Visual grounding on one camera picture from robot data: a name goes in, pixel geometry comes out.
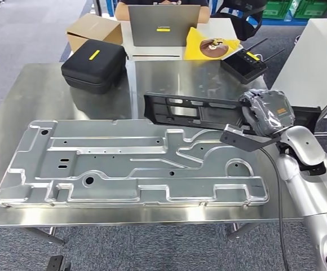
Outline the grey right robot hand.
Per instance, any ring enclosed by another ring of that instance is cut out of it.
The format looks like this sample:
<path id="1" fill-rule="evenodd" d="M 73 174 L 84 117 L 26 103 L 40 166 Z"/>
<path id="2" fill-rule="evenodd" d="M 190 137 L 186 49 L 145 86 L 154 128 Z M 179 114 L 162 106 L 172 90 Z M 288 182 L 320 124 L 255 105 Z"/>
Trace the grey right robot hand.
<path id="1" fill-rule="evenodd" d="M 245 119 L 259 136 L 271 137 L 293 126 L 295 120 L 292 107 L 279 90 L 251 89 L 239 101 Z"/>

